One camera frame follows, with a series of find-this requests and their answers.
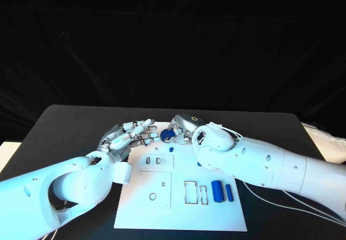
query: rectangular hole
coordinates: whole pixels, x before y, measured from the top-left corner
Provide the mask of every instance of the rectangular hole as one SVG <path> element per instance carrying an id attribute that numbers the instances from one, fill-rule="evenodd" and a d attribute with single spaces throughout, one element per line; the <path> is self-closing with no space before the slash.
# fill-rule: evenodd
<path id="1" fill-rule="evenodd" d="M 197 204 L 197 184 L 194 181 L 184 181 L 184 203 Z"/>
<path id="2" fill-rule="evenodd" d="M 199 186 L 199 190 L 200 190 L 200 203 L 202 205 L 207 205 L 207 187 Z"/>

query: black curtain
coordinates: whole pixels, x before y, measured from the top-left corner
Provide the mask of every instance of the black curtain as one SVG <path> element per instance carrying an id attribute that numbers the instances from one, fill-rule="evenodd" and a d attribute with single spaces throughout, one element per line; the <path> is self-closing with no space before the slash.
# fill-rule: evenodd
<path id="1" fill-rule="evenodd" d="M 210 0 L 0 6 L 0 140 L 52 104 L 287 112 L 346 137 L 340 15 Z"/>

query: blue object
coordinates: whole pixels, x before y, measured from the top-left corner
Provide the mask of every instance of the blue object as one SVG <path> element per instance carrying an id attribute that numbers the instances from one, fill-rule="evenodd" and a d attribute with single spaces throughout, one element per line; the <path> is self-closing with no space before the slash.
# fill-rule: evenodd
<path id="1" fill-rule="evenodd" d="M 163 142 L 164 142 L 164 138 L 170 138 L 170 137 L 174 137 L 174 136 L 176 136 L 176 134 L 174 134 L 173 130 L 164 129 L 160 132 L 160 139 L 161 139 Z"/>
<path id="2" fill-rule="evenodd" d="M 233 196 L 232 196 L 232 190 L 229 184 L 225 185 L 225 190 L 226 190 L 226 196 L 227 196 L 227 201 L 233 201 Z"/>
<path id="3" fill-rule="evenodd" d="M 213 201 L 216 203 L 225 202 L 222 182 L 220 181 L 212 181 L 210 182 L 210 188 L 212 188 Z"/>

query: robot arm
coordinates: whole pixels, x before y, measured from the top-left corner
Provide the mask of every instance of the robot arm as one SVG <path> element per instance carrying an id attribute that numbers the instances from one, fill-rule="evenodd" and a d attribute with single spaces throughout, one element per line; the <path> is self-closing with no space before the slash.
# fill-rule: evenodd
<path id="1" fill-rule="evenodd" d="M 0 182 L 0 239 L 39 239 L 105 199 L 112 182 L 129 182 L 132 166 L 122 160 L 131 148 L 160 140 L 151 119 L 115 125 L 96 151 Z M 56 209 L 56 197 L 75 206 Z"/>
<path id="2" fill-rule="evenodd" d="M 191 118 L 196 117 L 184 115 L 183 120 L 193 123 Z M 180 126 L 187 124 L 176 121 L 176 128 Z M 225 129 L 212 122 L 181 129 L 191 133 L 187 141 L 199 164 L 210 170 L 220 169 L 252 185 L 304 196 L 330 208 L 346 221 L 346 166 L 295 154 L 239 134 L 232 138 Z"/>

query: round hole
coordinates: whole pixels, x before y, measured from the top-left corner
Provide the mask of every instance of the round hole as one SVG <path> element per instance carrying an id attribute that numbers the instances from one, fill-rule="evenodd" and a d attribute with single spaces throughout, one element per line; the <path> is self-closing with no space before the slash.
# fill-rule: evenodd
<path id="1" fill-rule="evenodd" d="M 29 187 L 27 187 L 27 186 L 23 187 L 23 192 L 24 192 L 24 195 L 26 195 L 27 197 L 31 196 L 31 193 L 30 193 L 30 190 L 29 190 Z"/>
<path id="2" fill-rule="evenodd" d="M 154 193 L 150 193 L 148 199 L 150 199 L 151 201 L 154 201 L 154 200 L 157 199 L 157 195 L 155 195 Z"/>

